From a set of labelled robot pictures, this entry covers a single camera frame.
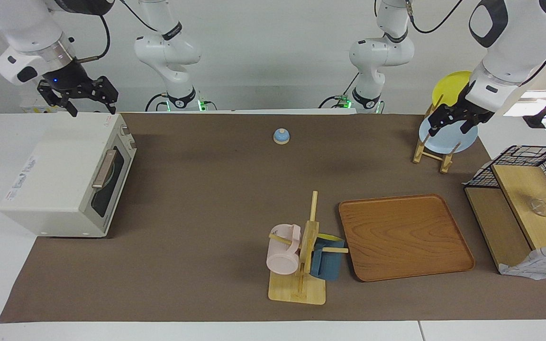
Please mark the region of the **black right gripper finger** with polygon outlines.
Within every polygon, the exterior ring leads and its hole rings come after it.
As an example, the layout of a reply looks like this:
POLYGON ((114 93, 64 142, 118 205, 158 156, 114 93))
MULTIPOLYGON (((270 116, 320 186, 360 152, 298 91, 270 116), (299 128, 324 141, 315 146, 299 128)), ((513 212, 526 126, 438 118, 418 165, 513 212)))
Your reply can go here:
POLYGON ((64 108, 72 117, 77 117, 77 109, 70 102, 69 96, 59 96, 47 81, 39 81, 37 91, 49 106, 64 108))
POLYGON ((88 99, 104 104, 111 114, 117 112, 118 90, 106 76, 85 82, 83 89, 88 99))

